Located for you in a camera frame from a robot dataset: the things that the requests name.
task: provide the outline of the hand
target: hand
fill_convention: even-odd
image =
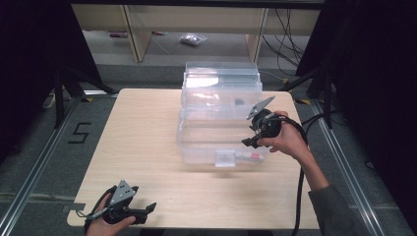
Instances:
[[[277,115],[288,116],[285,111],[275,111]],[[291,155],[304,170],[307,181],[312,191],[328,187],[329,182],[310,152],[298,130],[291,124],[281,121],[281,131],[275,138],[263,138],[258,140],[260,146],[272,146],[270,152],[278,150]]]
[[[285,111],[275,111],[273,113],[288,116],[288,113]],[[281,121],[281,131],[277,137],[260,139],[257,141],[257,144],[260,146],[272,146],[270,152],[280,150],[285,154],[291,155],[296,160],[311,154],[297,129],[284,121]]]
[[[111,194],[107,194],[101,203],[97,207],[97,211],[100,211],[104,208],[105,203],[110,198]],[[109,224],[102,217],[93,220],[87,231],[87,236],[115,236],[117,233],[127,228],[129,225],[135,222],[136,218],[134,216],[127,217],[122,221]]]

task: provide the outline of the gray sleeve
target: gray sleeve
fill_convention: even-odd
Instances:
[[[323,235],[371,235],[333,185],[309,196]]]

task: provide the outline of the black cable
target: black cable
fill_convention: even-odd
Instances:
[[[291,42],[291,45],[292,45],[292,48],[289,48],[288,46],[286,46],[285,44],[284,44],[284,46],[285,47],[287,47],[288,49],[290,49],[290,50],[293,50],[293,51],[295,51],[295,52],[297,52],[297,53],[304,53],[304,50],[303,49],[301,49],[299,46],[297,46],[297,44],[295,44],[294,43],[294,41],[292,40],[292,33],[291,33],[291,25],[290,25],[290,19],[291,19],[291,9],[287,9],[287,19],[288,19],[288,21],[287,21],[287,27],[284,25],[284,23],[283,23],[283,21],[282,21],[282,19],[281,19],[281,17],[279,16],[279,14],[278,14],[278,11],[275,9],[275,13],[276,13],[276,16],[278,17],[278,19],[279,19],[279,22],[281,23],[281,26],[282,26],[282,29],[284,30],[284,38],[282,39],[282,41],[280,41],[276,36],[275,36],[275,38],[279,41],[279,42],[281,42],[282,44],[283,44],[283,42],[284,42],[284,39],[285,39],[285,37],[286,36],[288,36],[288,39],[289,39],[289,41]]]
[[[274,52],[275,54],[279,55],[280,57],[284,58],[286,61],[288,61],[289,63],[291,63],[293,66],[297,67],[298,64],[296,62],[294,62],[293,60],[291,60],[289,57],[285,56],[284,54],[282,54],[282,52],[280,52],[279,50],[276,50],[272,45],[269,44],[269,42],[267,41],[267,39],[265,38],[265,36],[263,35],[263,39],[265,41],[265,43],[267,44],[267,46],[269,47],[269,49]]]
[[[308,144],[307,133],[304,131],[303,127],[299,125],[296,121],[284,115],[279,115],[277,118],[271,118],[268,120],[269,121],[281,121],[281,122],[283,121],[283,122],[287,122],[293,125],[297,129],[297,131],[300,133],[306,145]],[[292,236],[297,235],[298,229],[300,228],[301,197],[303,193],[303,182],[304,182],[304,171],[303,171],[303,168],[300,168],[300,175],[298,177],[297,201],[296,201],[296,209],[295,209],[295,225],[294,225],[294,229],[292,230],[292,234],[291,234]]]

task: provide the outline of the light wood tabletop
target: light wood tabletop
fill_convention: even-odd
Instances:
[[[299,122],[290,93],[275,95],[269,110]],[[283,153],[263,163],[218,168],[186,164],[176,145],[180,89],[126,88],[119,93],[75,203],[89,213],[99,197],[124,179],[139,191],[130,208],[157,203],[151,228],[287,229],[295,224],[299,164]],[[304,184],[300,228],[319,228]],[[84,225],[72,210],[68,223]]]

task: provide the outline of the clear plastic container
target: clear plastic container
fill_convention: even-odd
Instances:
[[[177,132],[183,160],[218,167],[262,162],[267,148],[241,143],[254,136],[246,116],[261,100],[256,64],[187,63]]]

